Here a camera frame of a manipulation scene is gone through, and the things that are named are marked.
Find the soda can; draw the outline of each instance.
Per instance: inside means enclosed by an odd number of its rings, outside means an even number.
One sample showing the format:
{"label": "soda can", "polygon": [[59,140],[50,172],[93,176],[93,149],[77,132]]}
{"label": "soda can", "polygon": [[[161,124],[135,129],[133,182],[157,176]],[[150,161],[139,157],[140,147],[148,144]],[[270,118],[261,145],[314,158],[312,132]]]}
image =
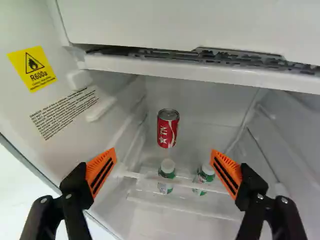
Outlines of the soda can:
{"label": "soda can", "polygon": [[157,141],[158,145],[164,149],[172,148],[176,145],[179,113],[174,109],[162,109],[157,116]]}

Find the freezer door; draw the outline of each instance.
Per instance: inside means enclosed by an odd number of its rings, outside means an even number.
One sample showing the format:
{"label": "freezer door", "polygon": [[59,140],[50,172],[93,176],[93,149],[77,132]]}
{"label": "freezer door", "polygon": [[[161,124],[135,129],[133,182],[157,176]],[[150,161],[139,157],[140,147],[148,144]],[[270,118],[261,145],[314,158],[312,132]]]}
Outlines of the freezer door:
{"label": "freezer door", "polygon": [[283,55],[320,65],[314,0],[59,0],[72,43]]}

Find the white refrigerator wall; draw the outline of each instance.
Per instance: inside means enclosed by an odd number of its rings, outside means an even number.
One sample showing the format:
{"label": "white refrigerator wall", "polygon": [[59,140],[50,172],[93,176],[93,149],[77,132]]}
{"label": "white refrigerator wall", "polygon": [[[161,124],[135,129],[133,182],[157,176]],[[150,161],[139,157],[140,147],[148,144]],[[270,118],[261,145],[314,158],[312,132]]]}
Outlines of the white refrigerator wall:
{"label": "white refrigerator wall", "polygon": [[[252,166],[270,191],[295,201],[310,240],[320,234],[318,101],[317,95],[269,91],[231,153]],[[279,183],[286,191],[277,192]]]}

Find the refrigerator shelf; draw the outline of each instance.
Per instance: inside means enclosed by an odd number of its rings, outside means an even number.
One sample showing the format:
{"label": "refrigerator shelf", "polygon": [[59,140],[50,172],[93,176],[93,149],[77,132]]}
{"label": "refrigerator shelf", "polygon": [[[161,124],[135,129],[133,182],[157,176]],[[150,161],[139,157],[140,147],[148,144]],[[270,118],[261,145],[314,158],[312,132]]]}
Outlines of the refrigerator shelf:
{"label": "refrigerator shelf", "polygon": [[100,70],[174,79],[215,82],[320,94],[318,76],[238,66],[205,65],[198,62],[166,61],[101,53],[85,53],[77,62],[84,70]]}
{"label": "refrigerator shelf", "polygon": [[[172,209],[216,219],[239,222],[243,214],[238,210],[218,178],[210,184],[193,183],[194,174],[187,169],[176,169],[176,178],[167,179],[158,176],[157,168],[142,166],[140,172],[121,171],[117,176],[137,179],[126,199],[138,204],[157,208]],[[170,194],[159,192],[158,183],[173,183]],[[203,196],[196,195],[192,188],[207,191]]]}
{"label": "refrigerator shelf", "polygon": [[140,181],[129,190],[126,199],[138,204],[240,222],[243,214],[227,194],[207,192],[198,196],[190,188],[175,185],[170,194],[159,193],[157,183]]}

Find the plastic bottle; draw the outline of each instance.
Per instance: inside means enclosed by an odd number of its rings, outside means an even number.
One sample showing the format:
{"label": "plastic bottle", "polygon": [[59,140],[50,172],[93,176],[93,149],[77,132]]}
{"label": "plastic bottle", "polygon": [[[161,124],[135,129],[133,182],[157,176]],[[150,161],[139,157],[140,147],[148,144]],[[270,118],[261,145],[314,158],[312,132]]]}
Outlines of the plastic bottle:
{"label": "plastic bottle", "polygon": [[[196,176],[192,182],[198,184],[210,183],[215,179],[215,175],[216,174],[212,166],[209,163],[204,163],[196,171]],[[192,191],[198,196],[203,196],[207,193],[206,191],[201,191],[196,188],[193,188]]]}
{"label": "plastic bottle", "polygon": [[[162,161],[161,167],[158,170],[158,175],[166,179],[174,179],[175,175],[175,162],[170,158],[166,158]],[[169,194],[174,189],[174,185],[171,183],[158,182],[158,189],[162,194]]]}

